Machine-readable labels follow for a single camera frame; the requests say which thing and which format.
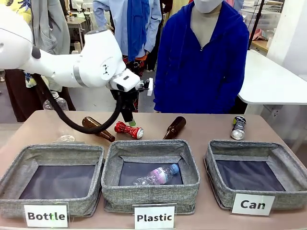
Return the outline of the person's left forearm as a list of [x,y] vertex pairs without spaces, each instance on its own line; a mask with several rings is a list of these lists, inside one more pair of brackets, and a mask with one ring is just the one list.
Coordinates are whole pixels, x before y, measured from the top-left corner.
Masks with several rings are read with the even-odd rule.
[[225,76],[221,89],[221,102],[223,103],[223,113],[227,114],[235,105],[235,100],[239,94],[244,81],[244,70],[231,70]]

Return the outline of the dark brown skirt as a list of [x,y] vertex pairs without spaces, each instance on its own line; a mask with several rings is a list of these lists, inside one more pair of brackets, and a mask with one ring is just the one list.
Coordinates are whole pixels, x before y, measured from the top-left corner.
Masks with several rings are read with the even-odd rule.
[[21,70],[6,70],[5,81],[12,108],[18,122],[26,121],[33,112],[43,109],[46,97],[37,86],[26,87],[26,76]]

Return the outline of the white Can sign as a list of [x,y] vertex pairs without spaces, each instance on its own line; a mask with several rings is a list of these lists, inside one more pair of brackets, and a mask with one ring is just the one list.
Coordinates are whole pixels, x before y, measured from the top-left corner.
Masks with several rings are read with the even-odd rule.
[[231,212],[240,215],[268,216],[275,196],[236,194]]

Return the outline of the brown glass bottle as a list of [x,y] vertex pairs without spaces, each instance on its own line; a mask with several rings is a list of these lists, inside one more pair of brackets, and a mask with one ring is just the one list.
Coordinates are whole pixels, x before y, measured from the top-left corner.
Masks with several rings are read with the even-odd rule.
[[[89,116],[85,117],[82,120],[82,125],[84,127],[87,127],[87,128],[94,128],[94,127],[101,126],[101,124],[99,122],[97,122],[96,120],[94,120],[93,118],[91,118]],[[115,137],[113,135],[111,135],[107,130],[103,130],[103,131],[97,133],[96,136],[104,138],[104,139],[108,140],[109,142],[115,141]]]
[[172,124],[167,128],[167,132],[163,139],[174,139],[178,136],[181,130],[186,125],[186,119],[182,116],[178,116]]

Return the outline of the small pink-label plastic bottle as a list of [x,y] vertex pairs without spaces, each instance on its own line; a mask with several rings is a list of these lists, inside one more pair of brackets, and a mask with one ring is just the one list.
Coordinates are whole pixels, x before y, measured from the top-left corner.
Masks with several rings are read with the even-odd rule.
[[136,179],[132,185],[145,186],[145,185],[164,185],[172,180],[172,178],[179,173],[179,166],[171,164],[165,167],[158,167],[145,177]]

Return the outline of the black tripod pole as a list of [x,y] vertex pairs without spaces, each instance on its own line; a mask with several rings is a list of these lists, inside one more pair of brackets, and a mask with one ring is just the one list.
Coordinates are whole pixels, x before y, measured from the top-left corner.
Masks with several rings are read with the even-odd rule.
[[253,29],[252,29],[251,34],[250,34],[250,38],[249,38],[249,42],[248,42],[248,50],[250,50],[250,47],[251,47],[251,44],[252,44],[252,41],[253,41],[253,37],[255,35],[255,31],[257,29],[257,25],[258,25],[259,19],[261,17],[261,12],[262,12],[264,2],[265,2],[265,0],[261,0],[259,10],[258,10],[258,13],[256,15],[255,22],[254,22],[254,26],[253,26]]

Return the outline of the white Bottle sign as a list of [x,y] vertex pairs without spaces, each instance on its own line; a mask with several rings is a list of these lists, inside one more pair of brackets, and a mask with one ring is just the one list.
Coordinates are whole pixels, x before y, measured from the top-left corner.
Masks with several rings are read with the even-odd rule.
[[30,228],[68,228],[70,215],[68,205],[24,204],[24,219]]

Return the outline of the white face mask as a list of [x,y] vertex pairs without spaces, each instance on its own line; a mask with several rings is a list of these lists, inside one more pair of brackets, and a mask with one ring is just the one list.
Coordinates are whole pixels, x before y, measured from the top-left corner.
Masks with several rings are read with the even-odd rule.
[[195,8],[201,13],[210,13],[217,8],[223,0],[193,0]]

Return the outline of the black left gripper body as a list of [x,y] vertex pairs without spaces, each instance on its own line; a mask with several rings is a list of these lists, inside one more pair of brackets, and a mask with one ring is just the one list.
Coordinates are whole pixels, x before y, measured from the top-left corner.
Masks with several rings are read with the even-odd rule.
[[128,92],[119,90],[110,90],[113,98],[117,101],[121,96],[121,109],[129,109],[131,111],[138,111],[139,92],[132,89]]

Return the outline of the grey denim jacket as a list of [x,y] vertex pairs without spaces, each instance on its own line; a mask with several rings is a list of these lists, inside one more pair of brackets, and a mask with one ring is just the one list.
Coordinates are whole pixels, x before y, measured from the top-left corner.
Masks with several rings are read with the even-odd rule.
[[34,44],[53,55],[70,52],[70,34],[60,0],[31,0]]

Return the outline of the yellow floral shirt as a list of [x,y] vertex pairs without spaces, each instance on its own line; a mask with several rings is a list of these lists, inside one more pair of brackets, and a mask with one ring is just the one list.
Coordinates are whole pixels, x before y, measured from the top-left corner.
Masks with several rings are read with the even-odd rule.
[[[31,12],[31,0],[0,0],[0,4],[4,4],[12,11],[22,16],[28,25],[31,24],[32,12]],[[36,86],[36,82],[31,74],[24,72],[25,85],[27,88]]]

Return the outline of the crushed red can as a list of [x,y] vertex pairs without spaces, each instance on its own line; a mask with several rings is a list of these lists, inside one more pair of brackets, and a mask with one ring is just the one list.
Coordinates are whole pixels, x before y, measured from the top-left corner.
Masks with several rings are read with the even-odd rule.
[[125,123],[118,121],[115,124],[114,131],[117,133],[126,133],[132,136],[134,139],[141,139],[143,137],[144,130],[141,127],[131,127]]

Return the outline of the grey background workbench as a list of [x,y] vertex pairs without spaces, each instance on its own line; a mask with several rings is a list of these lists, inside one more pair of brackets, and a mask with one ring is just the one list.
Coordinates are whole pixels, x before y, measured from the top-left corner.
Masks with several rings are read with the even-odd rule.
[[83,49],[86,20],[80,17],[69,17],[67,18],[67,25],[70,33],[71,46],[74,46],[74,42],[79,41]]

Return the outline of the figure in light-blue shirt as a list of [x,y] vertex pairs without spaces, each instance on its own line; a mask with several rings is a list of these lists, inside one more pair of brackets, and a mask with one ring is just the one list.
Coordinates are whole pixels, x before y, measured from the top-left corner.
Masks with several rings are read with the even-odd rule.
[[113,20],[114,35],[122,52],[122,59],[133,73],[142,77],[149,53],[152,52],[159,24],[162,20],[160,0],[149,0],[150,12],[146,24],[146,42],[138,56],[133,61],[128,61],[128,36],[127,36],[127,6],[128,0],[93,0],[94,16],[99,27],[105,26],[107,19],[105,12],[110,12]]

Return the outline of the crushed silver dark can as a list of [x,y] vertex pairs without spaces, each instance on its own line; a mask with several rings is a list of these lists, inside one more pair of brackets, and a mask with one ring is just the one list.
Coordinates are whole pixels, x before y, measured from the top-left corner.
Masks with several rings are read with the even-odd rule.
[[236,116],[233,120],[231,138],[234,140],[243,140],[245,137],[245,125],[247,121],[243,116]]

